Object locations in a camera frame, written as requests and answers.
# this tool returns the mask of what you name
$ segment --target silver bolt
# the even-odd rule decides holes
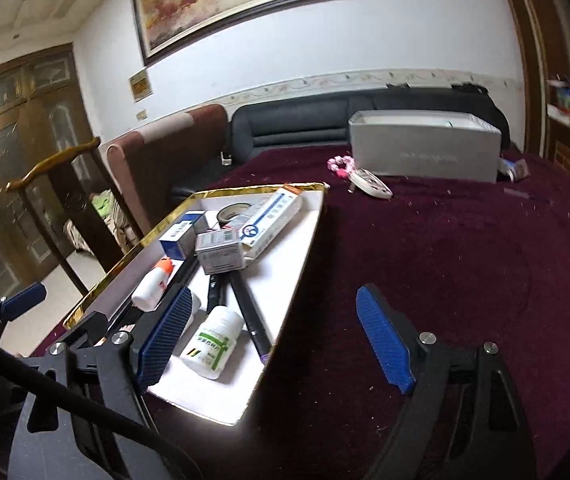
[[[65,348],[67,348],[65,343],[54,343],[49,347],[49,353],[52,355],[62,354],[63,351],[65,351]]]
[[[421,332],[418,338],[424,345],[433,345],[436,343],[436,336],[432,332]]]
[[[129,339],[127,332],[116,332],[111,336],[111,342],[114,343],[114,345],[122,345],[127,339]]]
[[[483,350],[485,350],[488,354],[498,354],[498,345],[496,343],[488,341],[487,343],[483,344]]]

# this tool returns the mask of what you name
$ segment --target table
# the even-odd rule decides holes
[[[331,189],[280,345],[241,422],[217,426],[147,396],[159,431],[206,478],[361,479],[403,402],[355,313],[356,290],[375,283],[419,332],[498,344],[543,478],[570,448],[570,176],[526,155],[532,176],[517,184],[384,178],[388,203],[349,194],[325,168],[345,153],[270,150],[216,184]]]

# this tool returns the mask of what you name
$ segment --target tile floor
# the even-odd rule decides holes
[[[104,270],[93,256],[72,253],[67,258],[87,288],[104,276]],[[38,344],[81,299],[74,284],[58,266],[43,280],[47,298],[16,321],[7,324],[0,346],[9,353],[30,355]]]

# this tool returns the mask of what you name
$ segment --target white remote control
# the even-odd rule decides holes
[[[391,200],[394,196],[389,187],[383,184],[379,178],[367,170],[352,171],[350,173],[350,181],[350,192],[353,192],[353,186],[358,186],[368,195],[375,198]]]

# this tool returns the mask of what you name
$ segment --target orange cap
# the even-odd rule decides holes
[[[174,264],[172,264],[172,261],[169,258],[163,258],[155,265],[155,267],[160,267],[168,274],[171,274],[172,270],[174,270]]]

